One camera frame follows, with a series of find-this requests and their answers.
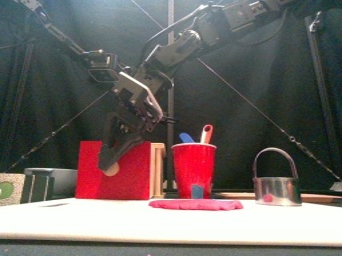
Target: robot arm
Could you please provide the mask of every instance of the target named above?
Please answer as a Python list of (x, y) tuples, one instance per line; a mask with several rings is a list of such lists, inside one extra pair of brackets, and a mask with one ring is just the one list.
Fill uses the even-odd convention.
[[(139, 63), (133, 70), (121, 70), (117, 56), (101, 50), (85, 52), (52, 25), (46, 12), (36, 0), (13, 0), (21, 3), (36, 15), (38, 22), (56, 40), (80, 58), (96, 82), (113, 83), (112, 92), (117, 96), (116, 111), (108, 114), (104, 128), (102, 146), (98, 155), (98, 168), (108, 172), (120, 157), (143, 142), (145, 132), (152, 132), (165, 119), (156, 98), (172, 87), (171, 78), (180, 64), (228, 42), (279, 17), (284, 9), (299, 6), (299, 16), (340, 7), (340, 1), (314, 0), (237, 0), (229, 5), (201, 5), (173, 25), (161, 30), (147, 42)], [(179, 30), (191, 21), (191, 26), (180, 32), (169, 45), (151, 45), (165, 33)]]

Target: black curtain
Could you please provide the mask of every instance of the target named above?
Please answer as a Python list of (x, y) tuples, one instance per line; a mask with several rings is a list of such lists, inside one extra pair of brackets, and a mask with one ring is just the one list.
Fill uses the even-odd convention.
[[(175, 1), (175, 20), (205, 3)], [(167, 0), (45, 0), (42, 5), (53, 25), (82, 49), (112, 52), (128, 66), (136, 64), (145, 41), (167, 27)], [(328, 25), (319, 34), (320, 52), (340, 141), (339, 10), (326, 12), (326, 19)], [(215, 188), (252, 188), (251, 165), (256, 153), (265, 147), (281, 148), (291, 155), (303, 189), (327, 190), (335, 181), (288, 138), (294, 136), (331, 166), (303, 18), (288, 11), (271, 40), (253, 44), (268, 38), (279, 25), (280, 20), (273, 21), (241, 38), (239, 44), (227, 44), (199, 60), (185, 62), (175, 75), (175, 117), (179, 119), (175, 143), (180, 132), (199, 140), (201, 127), (207, 123), (213, 125)], [(110, 86), (89, 82), (80, 63), (36, 25), (25, 8), (12, 1), (1, 3), (0, 32), (0, 46), (17, 44), (0, 51), (1, 171), (48, 137), (42, 147), (33, 150), (9, 172), (20, 173), (26, 167), (76, 169), (80, 141), (101, 139), (105, 115), (115, 106), (112, 95), (101, 95)], [(22, 74), (26, 74), (24, 81), (20, 80)], [(160, 104), (167, 110), (165, 98)], [(62, 125), (65, 128), (52, 136)], [(165, 142), (165, 134), (165, 126), (160, 124), (148, 139)], [(342, 175), (340, 169), (334, 172)], [(269, 153), (259, 158), (260, 176), (288, 176), (288, 173), (288, 163), (281, 156)]]

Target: red cup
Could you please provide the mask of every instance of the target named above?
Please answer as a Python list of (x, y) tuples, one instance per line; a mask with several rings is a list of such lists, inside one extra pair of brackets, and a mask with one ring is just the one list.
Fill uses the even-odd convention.
[(181, 143), (171, 149), (179, 197), (209, 198), (216, 146)]

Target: bucket handle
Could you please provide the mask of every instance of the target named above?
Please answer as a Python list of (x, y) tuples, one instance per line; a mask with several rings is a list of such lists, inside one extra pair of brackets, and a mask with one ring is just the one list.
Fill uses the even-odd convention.
[(253, 163), (252, 163), (253, 178), (256, 178), (256, 159), (257, 159), (259, 155), (260, 155), (263, 152), (265, 152), (265, 151), (275, 151), (275, 152), (280, 153), (280, 154), (286, 157), (286, 159), (287, 159), (288, 162), (290, 162), (290, 167), (291, 167), (291, 171), (292, 171), (292, 176), (294, 176), (294, 178), (298, 179), (298, 174), (296, 174), (296, 169), (295, 169), (294, 160), (292, 160), (291, 156), (290, 156), (281, 149), (279, 149), (279, 148), (265, 148), (265, 149), (263, 149), (263, 150), (257, 153), (257, 155), (256, 155), (256, 157), (255, 157), (255, 159), (253, 159)]

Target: metal bucket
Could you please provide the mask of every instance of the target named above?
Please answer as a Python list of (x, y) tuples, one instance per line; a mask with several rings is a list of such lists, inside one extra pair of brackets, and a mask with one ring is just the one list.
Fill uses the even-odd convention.
[[(259, 155), (265, 151), (275, 151), (280, 153), (290, 162), (292, 177), (256, 177), (256, 160)], [(295, 169), (295, 164), (290, 155), (279, 148), (263, 149), (252, 164), (253, 173), (253, 192), (256, 204), (299, 206), (302, 205), (302, 198), (299, 192), (299, 180)]]

